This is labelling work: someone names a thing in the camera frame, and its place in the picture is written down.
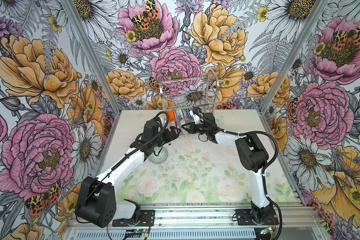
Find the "dark blue dotted bowl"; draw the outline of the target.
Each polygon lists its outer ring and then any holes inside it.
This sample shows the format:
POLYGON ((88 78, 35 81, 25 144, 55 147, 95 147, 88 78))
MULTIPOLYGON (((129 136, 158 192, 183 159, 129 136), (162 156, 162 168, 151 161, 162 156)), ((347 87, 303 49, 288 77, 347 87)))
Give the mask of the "dark blue dotted bowl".
POLYGON ((191 109, 185 109, 185 115, 188 120, 193 120, 193 112, 191 109))

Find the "blue floral bowl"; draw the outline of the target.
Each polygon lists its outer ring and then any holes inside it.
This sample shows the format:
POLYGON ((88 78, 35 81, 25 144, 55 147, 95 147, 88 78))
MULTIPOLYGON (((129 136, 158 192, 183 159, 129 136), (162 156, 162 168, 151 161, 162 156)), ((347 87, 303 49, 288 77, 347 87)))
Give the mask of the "blue floral bowl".
POLYGON ((185 119, 182 110, 176 110, 176 115, 177 115, 177 118, 178 118, 178 120, 179 120, 180 122, 185 119))

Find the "plain orange bowl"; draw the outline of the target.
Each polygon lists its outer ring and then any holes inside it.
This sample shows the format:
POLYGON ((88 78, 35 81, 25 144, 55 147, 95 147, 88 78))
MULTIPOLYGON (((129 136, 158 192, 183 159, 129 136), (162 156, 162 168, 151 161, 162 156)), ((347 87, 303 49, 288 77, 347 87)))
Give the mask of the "plain orange bowl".
POLYGON ((176 117, 175 117, 175 112, 174 111, 167 111, 168 115, 169 115, 169 120, 171 121, 175 121, 176 117))

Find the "green patterned bowl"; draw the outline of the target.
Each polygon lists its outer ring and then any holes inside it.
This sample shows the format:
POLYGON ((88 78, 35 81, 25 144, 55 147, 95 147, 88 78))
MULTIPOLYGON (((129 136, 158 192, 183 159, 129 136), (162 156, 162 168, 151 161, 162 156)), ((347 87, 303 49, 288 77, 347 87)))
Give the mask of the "green patterned bowl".
POLYGON ((168 156, 169 153, 165 147, 155 147, 148 160, 154 164, 162 164, 168 159, 168 156))

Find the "steel two-tier dish rack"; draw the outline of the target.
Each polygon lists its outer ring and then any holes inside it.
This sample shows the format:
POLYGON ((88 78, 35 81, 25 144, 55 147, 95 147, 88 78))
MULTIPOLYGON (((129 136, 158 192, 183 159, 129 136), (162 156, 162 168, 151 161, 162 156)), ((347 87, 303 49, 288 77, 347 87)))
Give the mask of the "steel two-tier dish rack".
POLYGON ((164 111, 174 111, 176 120, 176 110, 182 110, 186 122, 185 109, 194 107, 200 108, 200 112, 213 113, 219 102, 218 91, 220 80, 216 71, 208 70, 205 75, 189 78, 175 77, 172 79, 156 78, 155 89, 161 97, 161 109, 164 111))

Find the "white brown lattice bowl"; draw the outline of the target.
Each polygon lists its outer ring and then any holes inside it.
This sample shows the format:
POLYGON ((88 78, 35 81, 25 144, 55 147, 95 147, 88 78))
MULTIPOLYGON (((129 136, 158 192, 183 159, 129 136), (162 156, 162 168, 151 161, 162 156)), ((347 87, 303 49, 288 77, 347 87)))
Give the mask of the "white brown lattice bowl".
POLYGON ((181 129, 182 129, 182 125, 189 125, 189 123, 187 123, 186 120, 181 121, 180 124, 181 124, 181 129))

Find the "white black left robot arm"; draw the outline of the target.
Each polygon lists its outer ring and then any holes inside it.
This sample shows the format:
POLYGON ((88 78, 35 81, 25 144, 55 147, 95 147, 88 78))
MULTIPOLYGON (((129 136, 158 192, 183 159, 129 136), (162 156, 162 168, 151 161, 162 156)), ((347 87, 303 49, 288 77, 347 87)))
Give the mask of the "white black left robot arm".
POLYGON ((124 156, 97 177, 83 180, 75 209, 78 222, 105 228, 113 222, 136 225, 142 219, 140 204, 132 200, 117 200, 118 190, 126 177, 141 165, 156 147, 176 140, 181 133, 177 127, 168 126, 155 117, 144 125, 124 156))

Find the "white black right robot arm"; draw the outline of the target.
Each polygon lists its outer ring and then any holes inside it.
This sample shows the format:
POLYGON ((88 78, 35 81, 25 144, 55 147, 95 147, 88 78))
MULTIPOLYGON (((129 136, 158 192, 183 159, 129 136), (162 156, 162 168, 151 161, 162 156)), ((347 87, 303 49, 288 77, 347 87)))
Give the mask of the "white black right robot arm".
POLYGON ((267 218, 274 216, 274 207, 271 201, 266 183, 266 169, 277 158, 279 154, 278 144, 274 137, 263 131, 250 131, 246 133, 235 133, 224 130, 217 126, 212 113, 199 113, 199 108, 193 108, 190 113, 193 122, 182 125, 182 129, 189 134, 206 135, 207 140, 215 144, 223 144, 235 147, 242 166, 250 171, 249 179, 252 187, 252 200, 249 217, 256 224, 264 223, 267 218), (264 147, 259 135, 268 137, 275 146, 272 158, 264 147))

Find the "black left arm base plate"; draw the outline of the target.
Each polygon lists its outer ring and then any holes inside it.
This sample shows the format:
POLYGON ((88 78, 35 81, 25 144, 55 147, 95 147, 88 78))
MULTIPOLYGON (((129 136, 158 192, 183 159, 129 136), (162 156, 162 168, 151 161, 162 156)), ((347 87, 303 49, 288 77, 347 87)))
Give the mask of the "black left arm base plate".
POLYGON ((155 210, 141 210, 138 217, 132 219, 113 220, 113 227, 153 227, 155 222, 155 210))

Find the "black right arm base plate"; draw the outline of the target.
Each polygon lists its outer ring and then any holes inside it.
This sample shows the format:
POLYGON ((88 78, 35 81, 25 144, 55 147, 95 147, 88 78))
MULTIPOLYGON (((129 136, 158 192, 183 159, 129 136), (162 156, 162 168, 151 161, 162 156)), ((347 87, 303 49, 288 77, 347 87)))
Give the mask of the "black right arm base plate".
POLYGON ((275 210, 271 212, 270 215, 265 217, 263 220, 256 222, 253 215, 252 210, 250 209, 236 209, 235 216, 237 223, 239 226, 277 226, 279 225, 279 219, 275 210))

